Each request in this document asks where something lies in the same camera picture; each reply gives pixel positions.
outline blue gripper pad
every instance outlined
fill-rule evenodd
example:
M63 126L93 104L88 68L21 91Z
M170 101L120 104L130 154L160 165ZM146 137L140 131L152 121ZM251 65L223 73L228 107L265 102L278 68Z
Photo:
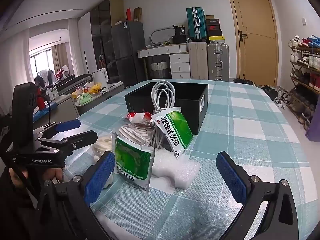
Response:
M227 184L235 201L245 204L247 200L247 187L237 174L236 170L232 167L232 165L236 166L235 163L229 162L227 158L233 162L226 152L218 153L216 158L217 169Z
M68 122L62 122L62 123L58 123L56 125L56 131L57 132L65 132L65 131L69 131L75 128L79 128L81 125L80 120L75 119L75 120L71 120Z
M84 201L87 206L89 206L90 203L97 201L103 186L107 182L111 172L113 171L113 168L116 165L115 155L112 152L105 152L94 166L96 165L99 167L93 173L92 177L89 179L84 188Z

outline red shoe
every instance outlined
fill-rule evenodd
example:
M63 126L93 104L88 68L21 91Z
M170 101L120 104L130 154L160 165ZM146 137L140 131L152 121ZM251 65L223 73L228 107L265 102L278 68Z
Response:
M308 46L308 43L309 42L312 42L313 40L312 39L310 39L310 38L307 38L307 39L302 39L302 42L300 43L298 43L298 46L299 47L304 47L304 48L308 48L309 46Z
M317 76L316 78L314 89L320 92L320 76Z
M315 87L315 83L316 83L316 79L317 79L317 75L314 73L310 74L310 82L309 82L309 87L314 88Z

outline white foam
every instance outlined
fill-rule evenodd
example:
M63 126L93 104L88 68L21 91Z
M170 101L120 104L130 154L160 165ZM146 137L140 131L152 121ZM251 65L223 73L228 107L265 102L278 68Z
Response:
M196 177L200 163L177 159L173 152L166 149L156 149L152 174L157 177L167 176L174 180L175 187L186 190Z

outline teal suitcase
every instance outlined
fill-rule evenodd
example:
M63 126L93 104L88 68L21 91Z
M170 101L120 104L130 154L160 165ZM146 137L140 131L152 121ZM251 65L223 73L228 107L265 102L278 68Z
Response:
M202 7L187 8L190 39L193 41L207 41L205 16Z

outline curtain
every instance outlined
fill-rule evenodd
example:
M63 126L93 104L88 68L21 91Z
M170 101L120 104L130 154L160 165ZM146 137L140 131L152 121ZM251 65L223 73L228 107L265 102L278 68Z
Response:
M51 47L52 52L52 59L53 59L53 66L54 66L54 72L58 73L60 69L62 69L62 66L67 65L69 66L68 62L68 55L66 46L64 43L55 45Z
M78 34L78 20L76 18L68 19L69 27L69 45L71 53L71 61L75 76L80 76L87 73L87 70L83 66L79 34Z
M0 43L0 113L8 114L16 85L34 82L29 56L29 29Z

